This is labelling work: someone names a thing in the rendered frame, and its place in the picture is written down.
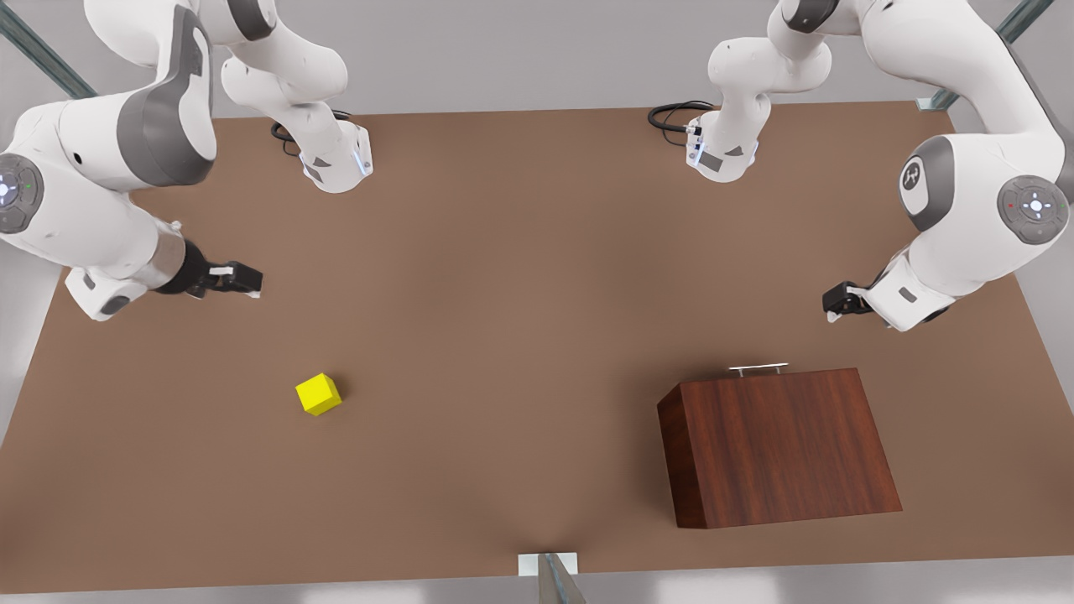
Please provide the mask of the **dark wooden drawer cabinet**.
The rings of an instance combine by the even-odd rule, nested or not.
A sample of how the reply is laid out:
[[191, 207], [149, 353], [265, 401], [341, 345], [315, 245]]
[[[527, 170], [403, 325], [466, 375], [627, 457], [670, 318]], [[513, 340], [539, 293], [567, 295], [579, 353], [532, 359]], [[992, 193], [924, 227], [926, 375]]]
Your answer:
[[856, 368], [682, 382], [657, 416], [679, 528], [902, 508]]

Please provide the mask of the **yellow cube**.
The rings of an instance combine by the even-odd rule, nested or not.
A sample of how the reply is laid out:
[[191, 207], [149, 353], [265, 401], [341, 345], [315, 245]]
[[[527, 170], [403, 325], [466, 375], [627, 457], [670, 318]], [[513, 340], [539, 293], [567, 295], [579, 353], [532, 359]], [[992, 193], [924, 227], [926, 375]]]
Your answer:
[[324, 373], [299, 383], [295, 391], [302, 408], [314, 416], [322, 415], [326, 409], [334, 409], [342, 404], [336, 383]]

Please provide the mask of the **silver frame post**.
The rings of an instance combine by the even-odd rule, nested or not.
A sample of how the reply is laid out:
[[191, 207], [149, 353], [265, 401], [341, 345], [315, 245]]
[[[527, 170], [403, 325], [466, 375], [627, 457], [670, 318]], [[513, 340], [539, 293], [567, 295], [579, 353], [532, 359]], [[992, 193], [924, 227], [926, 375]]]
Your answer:
[[939, 91], [916, 101], [923, 112], [946, 111], [958, 98], [977, 107], [982, 120], [989, 111], [1000, 111], [1001, 104], [1012, 107], [1019, 100], [1036, 101], [1028, 87], [1028, 76], [1018, 64], [1010, 43], [1017, 39], [1057, 0], [1018, 0], [1016, 8], [998, 24], [997, 29], [982, 23], [971, 8], [950, 3], [929, 3], [925, 17], [913, 18], [923, 24], [925, 33], [920, 47], [908, 59], [916, 68], [921, 54], [920, 74], [912, 80], [937, 86]]
[[44, 76], [49, 77], [69, 98], [95, 98], [97, 92], [68, 64], [50, 45], [19, 17], [4, 0], [0, 0], [0, 35], [16, 51], [35, 64]]
[[520, 553], [518, 575], [537, 578], [540, 604], [587, 604], [575, 581], [577, 553]]

